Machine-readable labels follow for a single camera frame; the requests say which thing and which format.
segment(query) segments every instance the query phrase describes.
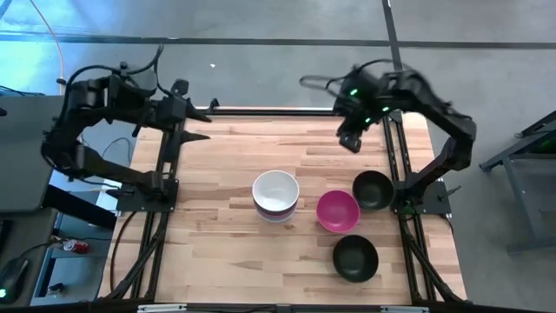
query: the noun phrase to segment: wooden tabletop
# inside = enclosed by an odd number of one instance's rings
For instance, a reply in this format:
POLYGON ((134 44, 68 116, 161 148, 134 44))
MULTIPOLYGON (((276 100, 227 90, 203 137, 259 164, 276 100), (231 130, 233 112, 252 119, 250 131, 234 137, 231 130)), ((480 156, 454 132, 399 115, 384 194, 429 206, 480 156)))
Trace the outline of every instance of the wooden tabletop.
MULTIPOLYGON (((188 122, 189 131, 212 139, 182 147, 178 204, 170 216, 156 301, 409 304, 400 230, 388 210, 362 214, 350 232, 368 238, 377 248, 377 274, 355 284, 334 271, 332 248, 342 236, 317 222, 319 196, 329 190, 351 193, 354 178, 363 170, 390 176, 382 126, 371 127, 361 152, 352 154, 334 135, 340 121, 336 117, 214 117, 212 123, 188 122), (298 210, 285 223, 267 223, 255 212, 251 184, 266 170, 285 170, 299 182, 298 210)), ((426 121, 406 114, 404 126, 411 164, 419 170, 434 157, 426 121)), ((133 168, 155 168, 161 138, 159 131, 141 131, 133 168)), ((136 214, 124 231, 116 253, 116 284, 137 258, 145 216, 136 214)), ((118 219, 114 237, 124 218, 118 219)), ((454 292, 465 298, 447 222, 423 216, 423 227, 431 262, 454 292)), ((109 260, 106 264, 99 296, 109 293, 109 260)), ((147 267, 142 292, 150 263, 147 267)), ((420 266, 416 270, 425 295, 420 266)))

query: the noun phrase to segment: stacked bowls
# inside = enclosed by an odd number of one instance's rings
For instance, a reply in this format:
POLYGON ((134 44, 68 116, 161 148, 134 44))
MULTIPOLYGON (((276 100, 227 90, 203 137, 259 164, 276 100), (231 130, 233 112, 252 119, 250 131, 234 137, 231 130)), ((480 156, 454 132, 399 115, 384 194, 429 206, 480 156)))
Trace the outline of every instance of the stacked bowls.
POLYGON ((270 170, 260 174, 253 183, 252 192, 257 213, 267 222, 285 222, 295 213, 299 184, 285 171, 270 170))

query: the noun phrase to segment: bowl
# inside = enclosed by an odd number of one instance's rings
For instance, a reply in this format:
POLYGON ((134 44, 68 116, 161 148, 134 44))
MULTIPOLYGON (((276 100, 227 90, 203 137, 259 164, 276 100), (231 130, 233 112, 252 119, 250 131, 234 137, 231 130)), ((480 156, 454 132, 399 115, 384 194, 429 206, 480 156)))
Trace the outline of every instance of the bowl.
POLYGON ((360 210, 355 199, 347 192, 333 190, 319 199, 316 216, 325 229, 345 233, 359 222, 360 210))
POLYGON ((294 214, 299 184, 285 171, 270 170, 255 179, 252 193, 259 215, 268 222, 279 223, 294 214))
POLYGON ((362 209, 384 209, 394 200, 394 185, 388 176, 376 170, 360 173, 354 180, 352 192, 362 209))
POLYGON ((334 246, 334 268, 351 283, 371 279, 379 268, 379 254, 365 237, 345 236, 334 246))

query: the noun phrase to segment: bowl rim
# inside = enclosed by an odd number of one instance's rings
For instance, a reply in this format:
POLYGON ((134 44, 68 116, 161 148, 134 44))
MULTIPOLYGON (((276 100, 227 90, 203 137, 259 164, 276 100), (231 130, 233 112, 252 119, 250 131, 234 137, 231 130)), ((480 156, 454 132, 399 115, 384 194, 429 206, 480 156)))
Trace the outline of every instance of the bowl rim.
POLYGON ((357 200, 355 200, 355 198, 354 198, 352 195, 350 195, 349 193, 347 193, 346 191, 343 191, 343 190, 330 190, 330 191, 325 192, 325 193, 319 198, 319 201, 318 201, 317 204, 316 204, 315 213, 316 213, 316 218, 317 218, 317 220, 319 221, 319 224, 320 224, 322 227, 324 227, 324 228, 325 228, 326 230, 328 230, 328 231, 331 231, 331 232, 334 232, 334 233, 337 233, 337 234, 345 234, 345 233, 351 231, 353 228, 355 228, 355 226, 357 226, 357 223, 358 223, 359 220, 361 219, 361 210, 359 210, 359 204, 357 203, 357 200), (322 199, 325 195, 327 195, 327 194, 329 194, 329 193, 333 193, 333 192, 341 192, 341 193, 344 193, 344 194, 348 195, 348 196, 354 201, 355 207, 357 208, 357 218, 355 219, 355 223, 354 223, 353 225, 350 225, 349 228, 347 228, 346 230, 343 230, 343 231, 339 231, 339 230, 335 230, 335 229, 330 229, 329 227, 327 227, 327 226, 325 225, 325 223, 322 222, 323 220, 322 220, 321 216, 319 215, 319 203, 321 202, 321 199, 322 199))
POLYGON ((333 251, 332 251, 332 264, 333 264, 334 269, 336 270, 336 272, 337 272, 340 276, 344 277, 344 278, 345 278, 347 281, 349 281, 350 283, 364 283, 364 282, 368 281, 369 279, 373 278, 373 277, 376 275, 376 273, 377 273, 378 270, 379 270, 379 266, 381 265, 381 259, 380 259, 380 256, 379 256, 379 251, 376 249, 376 247, 374 246, 373 242, 371 242, 370 240, 366 239, 364 236, 361 236, 361 235, 347 235, 347 236, 342 237, 340 240, 338 240, 338 242, 337 242, 336 245, 334 246, 333 251), (339 267, 338 267, 338 264, 337 264, 336 261, 335 261, 335 256, 338 255, 338 254, 340 253, 340 252, 338 252, 338 249, 339 249, 338 246, 340 245, 340 242, 341 242, 342 240, 347 240, 347 238, 349 238, 349 237, 351 237, 351 236, 352 236, 352 237, 359 237, 359 238, 364 239, 365 242, 367 242, 367 243, 370 244, 370 247, 372 248, 372 251, 373 251, 374 254, 376 255, 376 260, 377 260, 377 262, 376 262, 376 268, 374 269, 374 272, 372 273, 372 275, 371 275, 369 278, 365 279, 365 280, 352 280, 352 279, 347 278, 346 276, 342 275, 341 272, 338 270, 339 267))
POLYGON ((299 201, 299 195, 300 195, 300 191, 299 191, 299 183, 297 183, 297 179, 295 179, 295 177, 291 174, 289 174, 288 172, 284 171, 284 170, 267 170, 266 172, 260 174, 255 181, 253 182, 253 185, 251 185, 251 196, 253 197, 253 201, 255 201, 261 208, 263 208, 264 210, 270 211, 270 212, 282 212, 284 210, 288 210, 290 209, 294 204, 296 204, 299 201), (289 176, 290 178, 292 178, 292 180, 295 182, 295 187, 297 187, 297 193, 295 195, 295 199, 292 203, 289 203, 287 206, 285 206, 282 209, 279 210, 269 210, 267 208, 262 207, 262 205, 257 202, 257 199, 255 198, 255 186, 257 185, 257 182, 259 181, 259 179, 269 173, 272 172, 278 172, 278 173, 282 173, 282 174, 286 174, 287 176, 289 176))
POLYGON ((351 192, 352 192, 353 197, 354 197, 355 201, 357 202, 357 204, 359 204, 359 206, 364 210, 382 210, 382 209, 385 209, 385 208, 389 207, 390 205, 392 205, 392 202, 394 201, 394 199, 396 197, 396 190, 394 188, 394 182, 392 181, 392 179, 390 179, 390 177, 388 177, 386 174, 384 174, 384 173, 382 173, 381 171, 378 171, 378 170, 364 170, 361 173, 357 174, 357 176, 354 179, 354 182, 351 185, 351 192), (386 178, 390 182, 389 189, 392 191, 392 198, 390 199, 390 201, 386 205, 384 205, 382 207, 372 208, 372 207, 366 206, 355 195, 355 182, 357 181, 357 179, 360 178, 360 177, 363 177, 364 175, 368 175, 370 173, 379 174, 379 176, 382 176, 382 177, 386 178))

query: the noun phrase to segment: black bowl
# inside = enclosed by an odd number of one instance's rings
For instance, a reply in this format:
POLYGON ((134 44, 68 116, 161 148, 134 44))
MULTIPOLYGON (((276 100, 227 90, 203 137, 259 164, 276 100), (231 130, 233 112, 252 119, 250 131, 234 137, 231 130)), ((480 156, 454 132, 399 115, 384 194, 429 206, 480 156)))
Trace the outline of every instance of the black bowl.
POLYGON ((351 283, 371 279, 379 268, 379 254, 373 244, 362 236, 345 236, 336 244, 332 255, 338 274, 351 283))
POLYGON ((354 180, 352 192, 359 206, 367 210, 386 208, 394 200, 392 181, 376 170, 360 173, 354 180))

